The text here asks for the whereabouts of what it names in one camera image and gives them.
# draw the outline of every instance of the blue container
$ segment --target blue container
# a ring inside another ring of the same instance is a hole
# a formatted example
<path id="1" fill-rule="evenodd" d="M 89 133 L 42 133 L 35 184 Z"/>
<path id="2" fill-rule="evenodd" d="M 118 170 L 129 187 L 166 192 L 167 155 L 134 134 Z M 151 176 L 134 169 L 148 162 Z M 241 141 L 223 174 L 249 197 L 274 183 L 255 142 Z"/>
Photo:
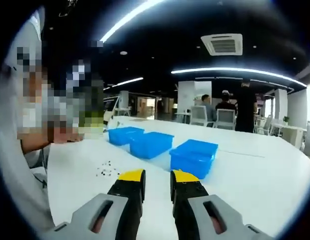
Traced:
<path id="1" fill-rule="evenodd" d="M 209 173 L 219 145 L 210 142 L 189 139 L 170 154 L 170 169 L 191 173 L 204 179 Z"/>
<path id="2" fill-rule="evenodd" d="M 108 130 L 109 142 L 111 144 L 122 146 L 130 143 L 130 139 L 135 135 L 142 135 L 144 129 L 137 127 L 121 127 Z"/>
<path id="3" fill-rule="evenodd" d="M 140 159 L 152 159 L 172 148 L 174 136 L 149 132 L 135 135 L 129 143 L 130 153 Z"/>

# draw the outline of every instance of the white cap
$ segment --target white cap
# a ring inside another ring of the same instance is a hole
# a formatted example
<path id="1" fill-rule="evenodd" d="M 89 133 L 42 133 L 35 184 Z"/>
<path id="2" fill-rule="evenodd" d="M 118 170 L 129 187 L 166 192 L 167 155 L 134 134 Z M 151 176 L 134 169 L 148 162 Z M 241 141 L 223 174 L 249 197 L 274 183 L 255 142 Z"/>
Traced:
<path id="1" fill-rule="evenodd" d="M 230 92 L 227 91 L 227 90 L 223 90 L 223 91 L 221 92 L 221 94 L 228 94 L 228 95 L 230 95 Z"/>

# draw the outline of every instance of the ceiling light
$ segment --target ceiling light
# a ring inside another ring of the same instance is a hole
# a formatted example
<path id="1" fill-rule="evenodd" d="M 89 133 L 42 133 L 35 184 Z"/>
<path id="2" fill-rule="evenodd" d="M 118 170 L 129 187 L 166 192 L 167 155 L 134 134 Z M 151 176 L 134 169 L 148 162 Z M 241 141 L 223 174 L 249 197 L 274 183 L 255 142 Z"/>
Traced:
<path id="1" fill-rule="evenodd" d="M 133 11 L 128 13 L 126 16 L 124 16 L 121 20 L 119 20 L 118 23 L 116 23 L 101 39 L 100 41 L 103 41 L 105 43 L 119 28 L 121 28 L 123 25 L 128 23 L 130 20 L 132 20 L 134 17 L 136 17 L 138 14 L 141 14 L 145 10 L 155 6 L 156 4 L 159 4 L 163 0 L 148 0 L 141 5 L 139 5 L 137 8 L 135 8 Z"/>
<path id="2" fill-rule="evenodd" d="M 113 85 L 112 88 L 120 86 L 120 85 L 124 85 L 124 84 L 129 84 L 129 83 L 132 83 L 132 82 L 136 82 L 136 81 L 139 81 L 139 80 L 143 80 L 143 79 L 144 78 L 139 77 L 139 78 L 134 78 L 134 79 L 128 80 L 128 81 L 123 81 L 123 82 L 120 82 L 120 83 L 117 83 L 117 84 Z"/>
<path id="3" fill-rule="evenodd" d="M 268 71 L 260 71 L 255 69 L 247 69 L 247 68 L 236 68 L 236 67 L 203 67 L 203 68 L 193 68 L 193 69 L 183 69 L 183 70 L 175 70 L 171 71 L 172 74 L 182 74 L 182 73 L 192 73 L 192 72 L 203 72 L 203 71 L 236 71 L 236 72 L 247 72 L 247 73 L 255 73 L 255 74 L 264 74 L 268 76 L 273 76 L 281 79 L 286 79 L 288 81 L 294 82 L 296 84 L 302 85 L 303 87 L 307 87 L 304 83 L 292 79 L 287 76 L 279 75 L 276 73 L 268 72 Z"/>

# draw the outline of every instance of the blue plastic bin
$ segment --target blue plastic bin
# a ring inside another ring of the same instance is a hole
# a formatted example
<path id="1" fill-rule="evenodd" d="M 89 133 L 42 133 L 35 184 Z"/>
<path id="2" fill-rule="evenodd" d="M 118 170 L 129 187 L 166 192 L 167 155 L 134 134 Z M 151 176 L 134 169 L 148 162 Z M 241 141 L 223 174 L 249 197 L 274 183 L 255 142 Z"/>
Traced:
<path id="1" fill-rule="evenodd" d="M 170 154 L 170 169 L 191 173 L 204 179 L 209 173 L 219 145 L 210 142 L 189 139 Z"/>
<path id="2" fill-rule="evenodd" d="M 144 129 L 137 127 L 121 127 L 108 130 L 109 142 L 111 144 L 122 146 L 130 143 L 130 139 L 135 135 L 142 135 Z"/>
<path id="3" fill-rule="evenodd" d="M 174 136 L 149 132 L 135 135 L 129 143 L 130 153 L 140 159 L 152 159 L 172 148 Z"/>

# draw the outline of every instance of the potted plant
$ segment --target potted plant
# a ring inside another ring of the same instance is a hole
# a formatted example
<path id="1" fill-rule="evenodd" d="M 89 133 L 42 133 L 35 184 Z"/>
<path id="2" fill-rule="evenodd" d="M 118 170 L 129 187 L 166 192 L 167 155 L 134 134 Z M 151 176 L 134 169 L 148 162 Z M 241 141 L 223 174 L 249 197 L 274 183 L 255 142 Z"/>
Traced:
<path id="1" fill-rule="evenodd" d="M 290 117 L 285 116 L 285 117 L 283 118 L 284 125 L 288 125 L 288 124 L 289 124 L 289 120 L 290 120 Z"/>

